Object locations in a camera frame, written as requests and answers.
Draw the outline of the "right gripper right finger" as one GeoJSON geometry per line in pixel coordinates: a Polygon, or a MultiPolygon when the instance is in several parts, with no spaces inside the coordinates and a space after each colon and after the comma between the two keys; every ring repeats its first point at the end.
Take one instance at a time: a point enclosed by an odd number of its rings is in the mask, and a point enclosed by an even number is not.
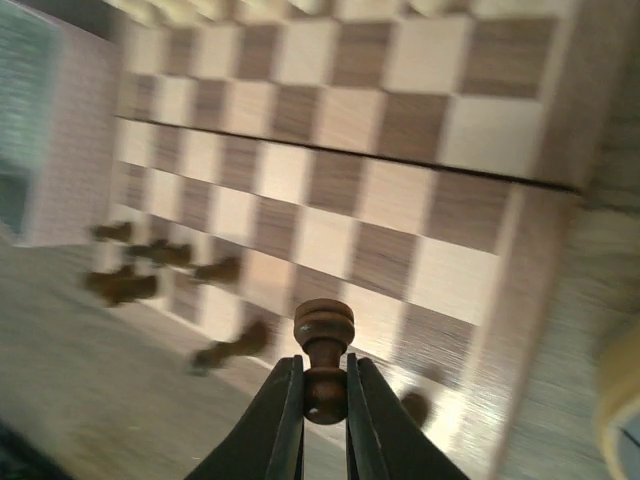
{"type": "Polygon", "coordinates": [[[347,356],[349,479],[456,480],[466,475],[421,431],[372,360],[347,356]]]}

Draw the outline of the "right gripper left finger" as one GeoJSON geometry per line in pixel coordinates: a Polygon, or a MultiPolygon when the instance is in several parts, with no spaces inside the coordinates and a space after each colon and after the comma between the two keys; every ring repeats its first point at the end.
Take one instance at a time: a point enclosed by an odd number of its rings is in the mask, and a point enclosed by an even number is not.
{"type": "Polygon", "coordinates": [[[304,477],[302,357],[282,358],[226,438],[186,480],[304,477]]]}

